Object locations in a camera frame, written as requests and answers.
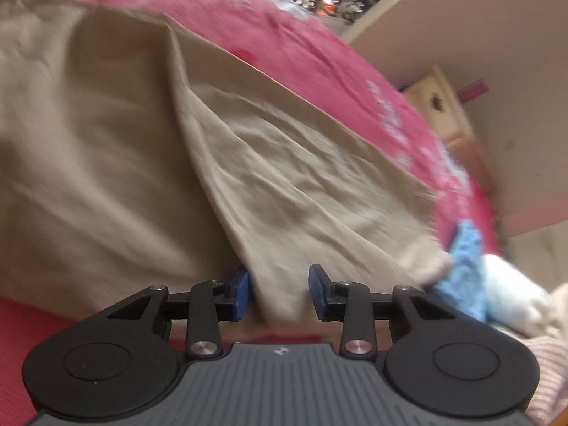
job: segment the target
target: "metal screw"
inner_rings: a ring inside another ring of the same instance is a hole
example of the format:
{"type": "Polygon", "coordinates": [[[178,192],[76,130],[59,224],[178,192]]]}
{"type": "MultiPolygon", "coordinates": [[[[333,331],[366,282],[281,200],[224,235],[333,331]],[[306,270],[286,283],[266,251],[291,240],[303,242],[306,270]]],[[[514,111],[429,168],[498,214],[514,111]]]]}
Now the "metal screw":
{"type": "Polygon", "coordinates": [[[191,352],[197,355],[211,355],[217,352],[217,344],[212,341],[198,341],[191,345],[191,352]]]}
{"type": "Polygon", "coordinates": [[[290,350],[288,348],[285,348],[284,346],[280,346],[279,348],[276,348],[274,350],[274,354],[276,355],[284,355],[288,354],[288,352],[290,352],[290,350]]]}
{"type": "Polygon", "coordinates": [[[351,354],[366,354],[371,352],[373,345],[365,340],[351,340],[345,343],[345,350],[351,354]]]}

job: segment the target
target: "khaki garment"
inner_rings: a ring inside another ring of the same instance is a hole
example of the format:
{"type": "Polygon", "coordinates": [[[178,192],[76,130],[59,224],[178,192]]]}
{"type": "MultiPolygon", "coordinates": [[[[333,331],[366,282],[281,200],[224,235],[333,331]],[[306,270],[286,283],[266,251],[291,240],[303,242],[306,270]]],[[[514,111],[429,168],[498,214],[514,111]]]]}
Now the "khaki garment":
{"type": "Polygon", "coordinates": [[[0,158],[0,294],[72,318],[242,262],[276,326],[312,263],[387,293],[448,264],[425,186],[163,16],[0,0],[0,158]]]}

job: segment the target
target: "blue cloth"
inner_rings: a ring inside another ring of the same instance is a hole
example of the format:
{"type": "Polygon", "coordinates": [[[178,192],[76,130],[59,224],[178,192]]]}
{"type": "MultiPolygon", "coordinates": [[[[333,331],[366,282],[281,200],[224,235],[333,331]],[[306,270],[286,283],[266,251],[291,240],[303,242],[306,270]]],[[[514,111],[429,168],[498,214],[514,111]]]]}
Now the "blue cloth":
{"type": "Polygon", "coordinates": [[[453,259],[451,272],[427,289],[427,293],[470,317],[487,321],[481,235],[473,222],[464,220],[456,225],[449,253],[453,259]]]}

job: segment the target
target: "red fabric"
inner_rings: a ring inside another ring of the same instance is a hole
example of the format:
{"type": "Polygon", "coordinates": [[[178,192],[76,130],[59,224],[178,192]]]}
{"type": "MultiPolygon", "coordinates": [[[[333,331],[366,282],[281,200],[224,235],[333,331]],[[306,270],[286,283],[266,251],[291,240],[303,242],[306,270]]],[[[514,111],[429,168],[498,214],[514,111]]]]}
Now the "red fabric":
{"type": "MultiPolygon", "coordinates": [[[[449,164],[439,140],[404,97],[320,22],[287,0],[95,0],[153,9],[225,48],[329,113],[437,192],[435,227],[447,245],[459,219],[472,219],[486,253],[498,251],[491,207],[470,178],[449,164]]],[[[21,383],[27,351],[67,322],[0,301],[0,424],[32,414],[21,383]]]]}

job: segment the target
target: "gray gripper base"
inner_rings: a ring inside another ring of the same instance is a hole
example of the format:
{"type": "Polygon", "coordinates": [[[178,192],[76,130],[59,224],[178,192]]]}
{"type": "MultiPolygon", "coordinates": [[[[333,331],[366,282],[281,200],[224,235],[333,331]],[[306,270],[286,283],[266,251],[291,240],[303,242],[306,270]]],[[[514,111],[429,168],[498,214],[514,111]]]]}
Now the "gray gripper base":
{"type": "MultiPolygon", "coordinates": [[[[467,421],[437,416],[393,391],[367,362],[328,344],[235,344],[215,362],[189,366],[161,402],[91,426],[532,426],[522,413],[467,421]]],[[[33,426],[84,423],[40,414],[33,426]]]]}

